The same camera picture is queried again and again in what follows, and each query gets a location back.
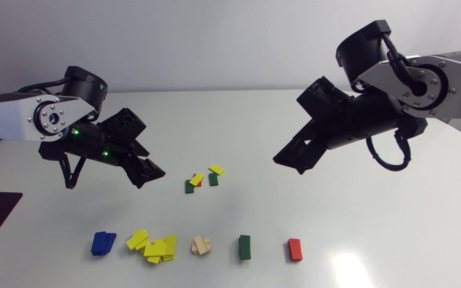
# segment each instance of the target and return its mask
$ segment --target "wooden block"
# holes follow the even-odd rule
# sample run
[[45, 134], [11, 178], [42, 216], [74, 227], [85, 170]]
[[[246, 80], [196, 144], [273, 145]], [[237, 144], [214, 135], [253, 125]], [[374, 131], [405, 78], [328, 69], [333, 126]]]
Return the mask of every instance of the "wooden block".
[[218, 175], [216, 173], [209, 173], [209, 186], [218, 186]]
[[143, 251], [145, 257], [165, 256], [166, 244], [163, 239], [154, 240], [152, 245], [146, 246]]
[[[211, 250], [211, 241], [209, 241], [209, 239], [207, 239], [206, 237], [204, 237], [204, 243], [205, 243], [205, 247], [207, 248], [207, 250]], [[192, 243], [192, 253], [195, 254], [195, 255], [198, 255], [198, 249], [197, 249], [197, 245], [195, 244], [195, 242]]]
[[195, 245], [195, 242], [192, 243], [192, 253], [195, 255], [198, 254], [198, 250], [197, 250], [197, 246]]
[[220, 166], [216, 164], [209, 166], [209, 170], [215, 172], [218, 175], [222, 175], [222, 173], [225, 172], [225, 170], [223, 170]]
[[251, 259], [249, 235], [241, 235], [239, 237], [239, 258], [241, 260]]
[[303, 260], [300, 239], [289, 239], [289, 256], [291, 257], [291, 261]]
[[201, 174], [201, 173], [197, 173], [195, 174], [195, 176], [190, 180], [190, 184], [192, 186], [197, 186], [201, 181], [202, 179], [204, 178], [204, 175]]
[[207, 239], [206, 237], [204, 237], [204, 243], [205, 243], [205, 247], [206, 247], [208, 250], [211, 250], [211, 241], [209, 241], [209, 239]]
[[133, 250], [136, 248], [138, 244], [140, 244], [142, 241], [147, 239], [148, 234], [145, 229], [135, 231], [136, 233], [133, 233], [133, 237], [131, 237], [129, 240], [126, 241], [126, 244], [129, 247], [129, 250]]
[[174, 257], [176, 244], [177, 244], [177, 236], [168, 235], [165, 238], [165, 245], [166, 245], [165, 255]]
[[205, 246], [204, 238], [202, 237], [202, 235], [199, 235], [199, 236], [195, 237], [194, 241], [195, 241], [195, 245], [197, 246], [197, 250], [198, 250], [200, 255], [202, 255], [202, 254], [206, 253], [207, 251], [209, 251], [207, 249], [207, 247]]
[[161, 256], [148, 257], [147, 261], [150, 263], [158, 264], [161, 261]]
[[194, 187], [190, 184], [190, 180], [186, 180], [184, 183], [184, 191], [186, 194], [195, 192]]
[[199, 182], [199, 184], [197, 184], [197, 187], [200, 187], [200, 186], [202, 186], [202, 181]]
[[144, 249], [145, 247], [147, 246], [150, 246], [150, 243], [148, 242], [148, 237], [144, 240], [144, 241], [141, 241], [140, 244], [138, 244], [135, 249], [136, 250], [142, 250]]

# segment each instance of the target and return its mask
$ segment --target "pile of yellow blocks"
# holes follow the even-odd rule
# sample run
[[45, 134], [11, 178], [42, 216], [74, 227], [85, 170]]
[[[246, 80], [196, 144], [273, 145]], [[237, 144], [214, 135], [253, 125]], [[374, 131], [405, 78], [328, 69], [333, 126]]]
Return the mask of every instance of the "pile of yellow blocks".
[[133, 232], [133, 237], [126, 241], [130, 250], [140, 251], [148, 262], [158, 264], [163, 261], [174, 260], [175, 246], [177, 244], [176, 235], [168, 235], [165, 239], [157, 239], [148, 242], [147, 230], [140, 229]]

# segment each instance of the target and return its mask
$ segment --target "yellow block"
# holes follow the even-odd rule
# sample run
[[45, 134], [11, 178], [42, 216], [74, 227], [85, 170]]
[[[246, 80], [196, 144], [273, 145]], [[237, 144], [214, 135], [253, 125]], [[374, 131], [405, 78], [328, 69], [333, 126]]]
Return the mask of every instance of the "yellow block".
[[218, 175], [222, 175], [222, 173], [225, 172], [225, 170], [223, 170], [220, 166], [216, 164], [209, 166], [209, 170], [215, 172]]
[[133, 233], [133, 237], [131, 237], [129, 240], [126, 241], [126, 244], [128, 245], [129, 250], [133, 250], [134, 248], [136, 248], [136, 246], [140, 244], [142, 241], [144, 241], [145, 239], [147, 239], [147, 237], [148, 237], [147, 230], [142, 229], [142, 230], [135, 231]]
[[165, 256], [166, 244], [163, 239], [154, 240], [152, 245], [146, 246], [143, 251], [145, 257]]
[[133, 236], [135, 236], [137, 233], [143, 233], [143, 232], [147, 233], [147, 230], [145, 229], [136, 230], [135, 232], [133, 232]]
[[148, 237], [145, 238], [144, 241], [141, 241], [140, 244], [138, 244], [135, 249], [136, 250], [142, 250], [143, 248], [150, 246], [150, 243], [148, 242]]
[[190, 184], [192, 186], [197, 186], [201, 181], [202, 179], [204, 178], [204, 175], [201, 174], [201, 173], [197, 173], [193, 178], [192, 180], [190, 180]]
[[155, 256], [155, 257], [148, 257], [147, 261], [150, 263], [158, 264], [159, 261], [161, 260], [161, 256]]
[[175, 244], [177, 244], [177, 236], [176, 235], [168, 235], [165, 238], [166, 250], [165, 255], [174, 255], [175, 254]]

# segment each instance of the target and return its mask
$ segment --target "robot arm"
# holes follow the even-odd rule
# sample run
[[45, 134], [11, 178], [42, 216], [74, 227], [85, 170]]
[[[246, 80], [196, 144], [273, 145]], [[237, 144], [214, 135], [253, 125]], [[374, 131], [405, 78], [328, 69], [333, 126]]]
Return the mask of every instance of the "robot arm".
[[94, 110], [78, 97], [0, 94], [0, 139], [52, 142]]
[[[424, 132], [425, 118], [461, 118], [461, 51], [404, 57], [390, 33], [387, 22], [379, 20], [338, 46], [338, 64], [360, 95], [346, 95], [325, 77], [316, 80], [297, 99], [312, 119], [275, 155], [275, 163], [302, 174], [326, 150], [366, 139], [380, 165], [399, 171], [411, 160], [408, 139]], [[405, 157], [402, 164], [392, 165], [379, 157], [371, 137], [396, 128]]]
[[[59, 95], [38, 93], [64, 84]], [[82, 68], [70, 66], [65, 77], [0, 94], [0, 139], [40, 141], [43, 159], [58, 161], [67, 188], [74, 188], [86, 159], [121, 166], [128, 178], [141, 188], [165, 172], [147, 157], [148, 151], [136, 137], [146, 128], [130, 109], [103, 122], [99, 117], [108, 86]], [[80, 157], [71, 173], [66, 153]]]

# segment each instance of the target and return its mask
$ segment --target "red block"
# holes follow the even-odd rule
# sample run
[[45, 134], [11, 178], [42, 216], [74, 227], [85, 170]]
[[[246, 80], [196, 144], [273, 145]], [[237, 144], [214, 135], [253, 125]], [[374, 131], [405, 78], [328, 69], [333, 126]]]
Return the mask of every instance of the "red block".
[[200, 187], [200, 186], [202, 186], [202, 181], [199, 182], [199, 184], [197, 184], [197, 186], [195, 186], [195, 187]]
[[291, 256], [291, 261], [302, 261], [300, 239], [289, 239], [289, 255]]

